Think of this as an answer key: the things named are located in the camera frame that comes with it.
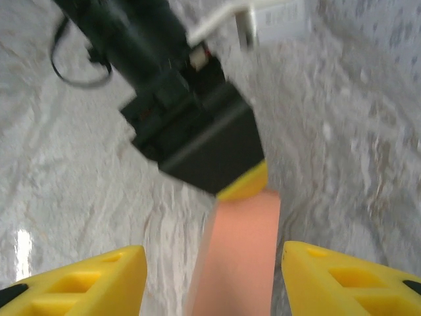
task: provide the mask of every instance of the white marble surface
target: white marble surface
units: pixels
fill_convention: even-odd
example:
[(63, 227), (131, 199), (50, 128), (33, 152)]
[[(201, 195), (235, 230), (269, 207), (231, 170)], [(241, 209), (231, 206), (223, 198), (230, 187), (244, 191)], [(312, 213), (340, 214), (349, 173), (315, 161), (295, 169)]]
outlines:
[[(173, 0), (187, 25), (217, 0)], [(322, 16), (331, 16), (322, 6)], [(213, 200), (158, 173), (129, 143), (118, 76), (85, 92), (48, 62), (50, 0), (0, 1), (0, 286), (128, 244), (143, 244), (143, 315), (181, 315)], [(305, 43), (239, 50), (234, 23), (212, 41), (255, 108), (282, 193), (285, 240), (421, 276), (421, 108), (410, 77), (359, 33), (314, 19)], [(59, 64), (97, 73), (76, 30)], [(273, 314), (289, 313), (280, 269)]]
[(420, 0), (327, 0), (421, 87)]

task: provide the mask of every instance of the yellow object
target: yellow object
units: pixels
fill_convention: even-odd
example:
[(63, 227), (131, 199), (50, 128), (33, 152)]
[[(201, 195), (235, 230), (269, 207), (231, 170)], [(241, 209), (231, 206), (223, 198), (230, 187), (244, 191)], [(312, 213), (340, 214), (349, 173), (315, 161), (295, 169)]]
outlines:
[(137, 316), (146, 274), (143, 247), (104, 253), (17, 282), (29, 289), (0, 316)]
[(302, 242), (282, 254), (292, 314), (421, 315), (421, 295), (404, 280), (421, 278)]
[(219, 201), (246, 199), (258, 194), (268, 184), (268, 165), (262, 161), (218, 193)]

